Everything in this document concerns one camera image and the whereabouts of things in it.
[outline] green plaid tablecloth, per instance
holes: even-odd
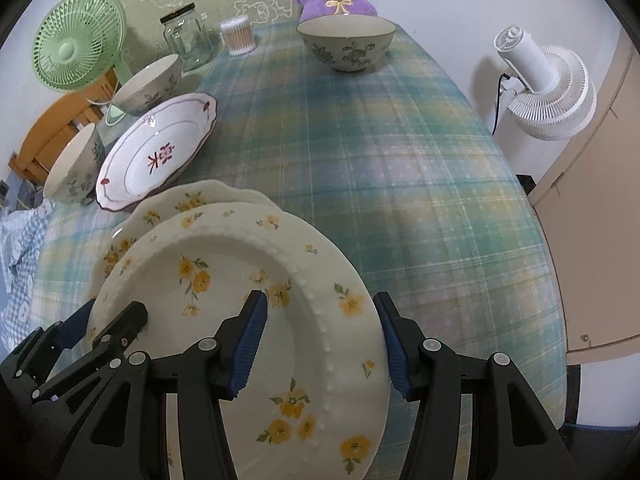
[[[403,30],[376,65],[339,74],[305,51],[295,25],[259,30],[252,54],[212,62],[200,89],[218,99],[218,124],[176,184],[217,178],[260,190],[330,238],[370,293],[388,290],[428,336],[471,356],[510,355],[559,426],[565,342],[554,268],[489,131]],[[105,141],[126,125],[103,131]],[[34,326],[82,304],[100,248],[125,216],[56,208]],[[393,392],[367,478],[398,478],[416,408]],[[459,478],[469,408],[466,399]]]

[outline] power cord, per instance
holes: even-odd
[[[500,79],[498,79],[498,102],[495,104],[495,122],[494,122],[494,130],[491,132],[492,135],[495,135],[495,130],[498,127],[498,114],[500,113],[500,95],[502,94],[502,92],[500,92],[500,89],[502,88],[502,80],[503,79],[511,79],[511,76],[509,74],[502,74],[500,76]]]

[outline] ceramic bowl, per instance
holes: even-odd
[[[298,32],[317,59],[339,72],[357,72],[388,50],[396,26],[377,16],[331,14],[300,23]]]
[[[177,54],[165,56],[144,67],[113,96],[113,106],[141,116],[175,97],[182,80],[182,62]]]
[[[65,204],[92,201],[104,159],[102,139],[95,124],[89,124],[60,153],[45,182],[44,198]]]

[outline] screw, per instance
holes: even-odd
[[[142,352],[134,352],[129,356],[129,362],[132,365],[141,365],[145,362],[146,356]]]
[[[437,352],[442,348],[442,343],[437,339],[425,339],[422,346],[424,346],[424,349],[429,352]]]
[[[494,361],[500,366],[506,366],[511,362],[511,359],[509,359],[509,356],[507,354],[498,352],[497,354],[494,354]]]
[[[198,348],[203,352],[208,352],[209,350],[213,350],[216,346],[218,346],[218,343],[216,342],[215,339],[210,337],[206,337],[198,343]]]

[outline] yellow flower pattern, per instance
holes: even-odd
[[[266,270],[260,269],[258,272],[249,274],[249,279],[256,285],[262,285],[269,279],[269,277],[267,276]]]
[[[200,312],[200,309],[197,305],[194,305],[193,303],[189,303],[182,311],[182,315],[195,317],[198,315],[199,312]]]
[[[158,211],[156,211],[155,209],[149,209],[145,215],[142,217],[142,219],[151,225],[158,225],[162,219],[160,218],[160,213]]]
[[[267,288],[267,297],[271,306],[288,306],[291,279],[285,283],[276,283]]]
[[[355,464],[362,463],[369,453],[369,448],[371,448],[371,441],[362,435],[352,436],[340,444],[340,453],[347,474],[353,473]]]
[[[131,258],[127,256],[122,262],[122,268],[120,269],[121,276],[124,274],[125,270],[129,269],[130,265],[131,265]]]
[[[184,195],[185,197],[187,197],[187,200],[183,200],[182,202],[178,203],[178,205],[175,207],[181,213],[184,213],[185,211],[190,211],[191,209],[194,209],[196,207],[200,207],[201,205],[206,204],[206,202],[202,200],[201,191],[193,194],[185,193]]]
[[[280,227],[280,219],[276,215],[267,215],[265,218],[258,220],[256,224],[265,229],[273,228],[277,231],[278,227]]]
[[[123,238],[116,245],[111,245],[109,250],[102,258],[105,262],[104,277],[107,279],[113,272],[113,267],[120,261],[124,254],[138,241],[137,238]]]
[[[316,418],[313,415],[307,415],[298,426],[298,436],[303,442],[314,436],[316,430]]]
[[[269,300],[270,306],[287,306],[289,305],[289,292],[291,290],[291,278],[284,283],[269,283],[269,277],[266,270],[260,269],[256,272],[249,274],[249,280],[255,285],[258,285],[260,290],[263,291]]]
[[[371,371],[375,367],[376,367],[376,364],[373,361],[367,361],[365,363],[362,363],[362,369],[364,370],[364,378],[365,379],[369,379],[369,377],[371,375]]]
[[[204,215],[204,213],[196,213],[193,215],[189,215],[189,216],[185,216],[182,221],[180,222],[180,225],[185,228],[188,229],[189,227],[191,227],[193,225],[193,223],[200,218],[202,215]]]
[[[184,254],[180,255],[180,262],[178,263],[178,273],[180,274],[179,285],[183,281],[188,282],[187,289],[184,291],[185,295],[191,294],[191,303],[198,301],[198,294],[206,292],[211,283],[211,276],[205,270],[209,269],[209,266],[200,258],[194,260],[187,258]],[[182,314],[186,316],[185,311],[189,310],[190,305],[182,311]],[[196,316],[200,309],[189,310],[188,314]]]
[[[291,379],[289,389],[281,397],[270,397],[270,401],[280,407],[280,414],[295,419],[300,418],[302,410],[310,404],[309,396],[302,388],[296,387],[296,380]]]
[[[269,444],[282,444],[291,438],[291,425],[280,418],[271,421],[269,427],[264,430],[256,442],[268,442]]]
[[[166,445],[166,458],[169,466],[174,466],[174,449],[171,447],[171,444]]]
[[[342,313],[346,317],[354,317],[362,314],[362,303],[365,298],[363,294],[353,294],[349,289],[344,290],[342,285],[339,285],[338,283],[334,283],[334,290],[340,295],[338,306],[340,306]]]

